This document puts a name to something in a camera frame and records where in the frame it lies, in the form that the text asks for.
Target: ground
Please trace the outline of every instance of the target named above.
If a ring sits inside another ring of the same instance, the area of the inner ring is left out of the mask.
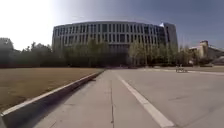
[[[97,71],[100,69],[0,69],[0,112]]]
[[[145,100],[139,100],[127,84],[173,122],[175,128],[221,128],[223,77],[224,74],[148,69],[107,70],[38,121],[22,128],[163,127],[166,121],[161,116],[155,118],[158,113],[148,107],[150,113]]]

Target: building facade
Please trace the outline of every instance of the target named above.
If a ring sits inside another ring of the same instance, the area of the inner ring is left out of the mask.
[[[190,50],[197,51],[201,59],[215,60],[224,56],[224,49],[209,45],[207,40],[201,41],[199,46],[191,47]]]
[[[151,45],[178,45],[175,25],[136,22],[99,21],[55,26],[53,48],[87,44],[90,39],[109,44],[111,52],[127,52],[135,41]]]

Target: grass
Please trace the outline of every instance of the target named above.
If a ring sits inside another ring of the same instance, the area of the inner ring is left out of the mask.
[[[0,69],[0,112],[101,69]]]

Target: road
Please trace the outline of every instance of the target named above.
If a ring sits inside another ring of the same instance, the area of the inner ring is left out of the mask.
[[[108,70],[23,127],[221,128],[223,97],[222,75]]]

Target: concrete curb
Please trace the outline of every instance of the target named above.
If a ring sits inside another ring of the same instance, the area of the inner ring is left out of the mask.
[[[165,72],[176,72],[176,70],[170,69],[143,69],[143,71],[165,71]],[[222,72],[202,72],[202,71],[187,71],[188,73],[200,73],[200,74],[207,74],[207,75],[220,75],[224,76]]]
[[[0,114],[0,128],[6,128],[5,124],[4,124],[3,120],[2,120],[2,114]]]
[[[60,100],[70,92],[74,91],[78,86],[92,80],[97,77],[103,71],[93,73],[89,76],[83,77],[80,80],[72,82],[63,87],[57,88],[32,100],[25,101],[18,104],[2,113],[2,120],[7,128],[16,128],[30,119],[32,116],[44,110],[44,108],[53,104],[55,101]]]

